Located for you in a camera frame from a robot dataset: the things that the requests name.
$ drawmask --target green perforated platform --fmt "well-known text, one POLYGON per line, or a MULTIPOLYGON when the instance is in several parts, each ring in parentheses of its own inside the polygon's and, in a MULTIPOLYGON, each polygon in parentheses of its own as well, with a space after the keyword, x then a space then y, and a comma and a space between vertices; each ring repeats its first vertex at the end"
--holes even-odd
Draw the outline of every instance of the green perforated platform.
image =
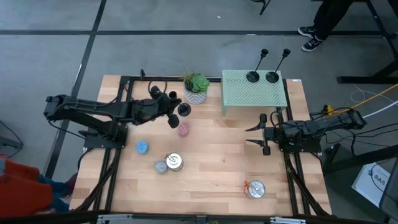
POLYGON ((225 106, 269 106, 286 107, 286 96, 280 71, 279 81, 270 83, 266 80, 269 71, 257 71, 260 80, 251 83, 246 79, 249 70, 223 70, 222 96, 225 106))

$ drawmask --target red cloth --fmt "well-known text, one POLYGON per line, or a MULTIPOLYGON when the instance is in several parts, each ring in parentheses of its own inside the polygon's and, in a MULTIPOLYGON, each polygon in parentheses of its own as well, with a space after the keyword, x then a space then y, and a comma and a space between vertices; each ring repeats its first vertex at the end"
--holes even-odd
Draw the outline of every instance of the red cloth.
POLYGON ((39 170, 15 163, 3 156, 5 169, 0 170, 0 217, 33 215, 48 208, 52 188, 39 183, 39 170))

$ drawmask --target silver tin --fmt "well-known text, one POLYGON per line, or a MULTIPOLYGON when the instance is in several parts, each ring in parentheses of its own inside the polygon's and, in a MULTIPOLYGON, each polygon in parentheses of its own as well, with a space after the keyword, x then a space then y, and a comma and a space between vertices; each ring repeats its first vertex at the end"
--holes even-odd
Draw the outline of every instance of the silver tin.
POLYGON ((262 198, 266 194, 266 187, 260 180, 254 180, 244 186, 244 194, 248 198, 262 198))
POLYGON ((184 165, 180 154, 178 153, 170 153, 166 158, 167 167, 169 167, 172 171, 179 171, 184 165))

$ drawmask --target wooden tabletop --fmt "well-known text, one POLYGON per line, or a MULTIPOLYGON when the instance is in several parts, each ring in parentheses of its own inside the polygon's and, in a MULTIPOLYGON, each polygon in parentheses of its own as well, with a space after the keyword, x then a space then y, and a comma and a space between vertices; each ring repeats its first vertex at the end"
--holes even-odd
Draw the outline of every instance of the wooden tabletop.
MULTIPOLYGON (((104 76, 98 101, 111 101, 117 95, 119 81, 120 76, 104 76)), ((161 90, 164 88, 162 82, 152 84, 161 90)), ((147 85, 148 82, 135 81, 132 96, 149 98, 147 85)), ((309 119, 301 81, 287 80, 287 86, 294 119, 309 119)), ((181 82, 168 82, 167 92, 170 91, 176 91, 177 96, 186 101, 181 82)), ((257 125, 261 113, 269 116, 275 108, 228 108, 226 116, 222 116, 220 83, 211 83, 206 101, 191 107, 189 116, 180 117, 180 122, 190 127, 186 137, 170 128, 167 117, 129 128, 127 144, 121 153, 112 212, 292 215, 279 146, 269 141, 271 155, 263 156, 259 146, 245 141, 261 139, 261 131, 245 133, 244 130, 257 125), (149 143, 145 155, 135 151, 135 144, 140 140, 149 143), (183 168, 178 172, 156 173, 155 161, 162 160, 170 152, 182 156, 183 168), (245 180, 262 181, 266 186, 265 197, 247 198, 243 193, 245 180)), ((83 158, 71 209, 79 206, 97 184, 103 156, 104 149, 95 149, 83 158)), ((307 153, 301 153, 301 158, 308 189, 323 209, 331 212, 318 159, 307 153)), ((104 188, 100 208, 104 208, 107 192, 108 185, 104 188)), ((296 194, 302 212, 298 188, 296 194)))

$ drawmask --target gray floor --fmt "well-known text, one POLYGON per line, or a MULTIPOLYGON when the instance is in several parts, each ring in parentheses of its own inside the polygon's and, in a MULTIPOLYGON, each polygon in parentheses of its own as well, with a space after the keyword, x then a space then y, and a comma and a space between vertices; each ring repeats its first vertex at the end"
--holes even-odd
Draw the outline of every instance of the gray floor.
MULTIPOLYGON (((373 3, 389 31, 397 31, 398 19, 388 3, 373 3)), ((90 30, 99 4, 100 0, 0 0, 0 29, 90 30)), ((260 5, 249 0, 108 0, 99 29, 295 30, 298 26, 311 25, 319 5, 309 0, 272 1, 264 15, 258 16, 260 5)), ((359 2, 350 8, 336 29, 376 30, 377 26, 366 5, 359 2)), ((0 35, 0 119, 25 142, 24 150, 14 157, 17 162, 43 171, 56 133, 42 115, 45 97, 70 93, 87 40, 86 35, 0 35)), ((267 48, 270 54, 260 69, 272 69, 282 50, 289 48, 292 54, 280 68, 282 76, 302 79, 310 111, 319 111, 325 104, 333 107, 355 104, 349 96, 356 87, 337 84, 337 76, 370 75, 392 61, 388 45, 378 37, 330 37, 310 54, 300 49, 307 40, 300 36, 250 35, 97 36, 78 97, 95 100, 103 75, 138 75, 141 68, 148 75, 183 75, 194 70, 212 77, 220 77, 222 69, 254 68, 262 48, 267 48)), ((379 93, 390 85, 358 86, 379 93)), ((397 100, 398 89, 386 96, 397 100)), ((355 100, 361 97, 360 93, 353 95, 355 100)), ((358 110, 365 115, 389 103, 378 98, 358 110)), ((372 116, 366 129, 397 122, 397 114, 398 107, 394 106, 372 116)), ((69 127, 70 131, 79 129, 82 127, 75 124, 69 127)), ((333 133, 329 137, 331 141, 338 139, 333 133)), ((397 144, 396 133, 365 141, 397 144)), ((345 147, 349 148, 349 144, 343 141, 345 147)), ((55 180, 67 180, 76 172, 82 145, 81 139, 66 136, 55 180)), ((378 147, 356 144, 358 154, 375 149, 378 147)), ((1 152, 10 154, 12 149, 1 152)), ((383 166, 389 170, 392 162, 383 166)), ((362 211, 335 189, 329 187, 328 193, 335 215, 382 221, 381 217, 362 211)))

